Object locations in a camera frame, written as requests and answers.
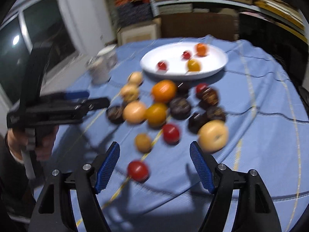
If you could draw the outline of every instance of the red tomato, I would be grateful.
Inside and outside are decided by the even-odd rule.
[[[174,124],[165,124],[163,126],[163,138],[168,144],[175,144],[180,139],[179,128]]]
[[[183,59],[190,59],[191,53],[189,51],[184,51],[182,54]]]
[[[201,83],[196,86],[196,93],[200,93],[202,90],[206,89],[209,85],[206,83]]]
[[[164,61],[158,62],[157,66],[159,70],[167,70],[167,65],[166,65],[166,62]]]
[[[139,161],[131,161],[127,168],[128,176],[137,182],[143,182],[149,177],[149,170],[147,166]]]

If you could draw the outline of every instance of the table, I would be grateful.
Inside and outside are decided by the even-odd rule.
[[[129,43],[117,49],[119,65],[111,71],[109,83],[92,86],[86,73],[68,90],[87,89],[90,97],[108,96],[112,104],[120,103],[119,90],[131,72],[140,70],[140,59],[155,47],[180,41],[212,44],[228,55],[225,70],[192,82],[192,86],[206,82],[218,89],[220,106],[227,112],[229,141],[214,157],[233,170],[256,169],[272,196],[282,231],[289,231],[309,203],[309,175],[305,173],[309,169],[309,121],[288,75],[262,49],[245,40],[228,42],[210,35]],[[156,82],[145,75],[140,87],[141,101],[147,106],[152,103],[149,92]],[[197,105],[194,88],[188,100]],[[198,231],[212,196],[202,188],[190,159],[189,145],[197,137],[187,131],[187,121],[170,122],[181,128],[180,143],[166,146],[159,137],[152,152],[143,157],[134,147],[134,137],[146,131],[155,138],[158,130],[149,129],[146,122],[134,127],[126,122],[115,126],[107,120],[105,110],[89,113],[79,126],[60,127],[45,172],[75,170],[91,163],[116,141],[121,147],[120,158],[107,188],[97,196],[111,230]],[[151,172],[144,184],[126,178],[128,163],[141,158]],[[78,230],[84,232],[76,192],[71,194]],[[232,228],[237,197],[234,191],[225,231]]]

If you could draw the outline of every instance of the person's arm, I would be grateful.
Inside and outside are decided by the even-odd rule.
[[[59,126],[54,132],[43,138],[43,147],[35,148],[38,161],[48,160],[56,139]],[[24,195],[28,179],[26,176],[21,146],[26,146],[28,138],[20,130],[9,129],[2,144],[0,144],[0,184],[2,189],[13,198],[21,199]]]
[[[7,135],[0,145],[0,180],[2,189],[19,200],[28,186],[25,167],[13,158],[7,144]]]

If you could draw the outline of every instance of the hand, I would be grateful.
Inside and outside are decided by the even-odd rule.
[[[44,161],[50,158],[58,130],[59,126],[55,126],[53,133],[43,138],[42,147],[35,148],[38,161]],[[18,129],[9,129],[7,132],[7,143],[14,156],[20,160],[23,160],[20,149],[22,146],[26,146],[28,144],[28,137],[26,133]]]

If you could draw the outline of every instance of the white wall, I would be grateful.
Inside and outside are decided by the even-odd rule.
[[[17,0],[13,5],[14,9],[25,0]],[[101,18],[105,29],[104,35],[97,20],[97,11],[94,8],[92,0],[66,0],[71,17],[75,23],[76,30],[84,46],[81,50],[84,54],[96,55],[104,47],[106,42],[114,39],[112,27],[109,21],[109,13],[106,6],[102,6]]]
[[[7,112],[9,111],[8,98],[0,86],[0,135],[3,137],[7,133]]]

